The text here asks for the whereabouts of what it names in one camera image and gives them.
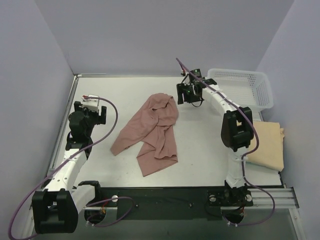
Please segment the pink graphic t shirt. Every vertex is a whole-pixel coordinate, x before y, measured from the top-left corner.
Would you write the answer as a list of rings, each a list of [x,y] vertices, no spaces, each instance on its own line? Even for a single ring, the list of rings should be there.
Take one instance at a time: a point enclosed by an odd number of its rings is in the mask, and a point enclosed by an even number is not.
[[[143,177],[178,163],[174,125],[179,111],[174,97],[152,94],[119,132],[110,148],[114,156],[143,142],[136,156]]]

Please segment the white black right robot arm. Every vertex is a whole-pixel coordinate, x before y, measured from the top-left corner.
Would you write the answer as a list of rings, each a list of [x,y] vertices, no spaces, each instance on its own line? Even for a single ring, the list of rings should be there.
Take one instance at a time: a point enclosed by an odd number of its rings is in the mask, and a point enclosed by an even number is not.
[[[176,85],[179,105],[208,102],[222,116],[221,140],[227,148],[228,170],[223,190],[212,193],[209,199],[216,198],[221,206],[239,206],[248,200],[248,185],[244,168],[254,131],[252,111],[241,107],[223,93],[213,79],[193,80]]]

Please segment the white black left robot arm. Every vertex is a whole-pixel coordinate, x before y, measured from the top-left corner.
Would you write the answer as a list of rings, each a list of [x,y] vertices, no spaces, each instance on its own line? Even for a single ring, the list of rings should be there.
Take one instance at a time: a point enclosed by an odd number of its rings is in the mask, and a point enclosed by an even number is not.
[[[72,192],[76,178],[92,151],[92,131],[106,124],[107,107],[99,106],[96,95],[84,96],[74,102],[68,116],[69,133],[61,164],[42,191],[32,196],[34,229],[37,234],[73,233],[82,208],[89,203],[98,206],[103,193],[93,186]]]

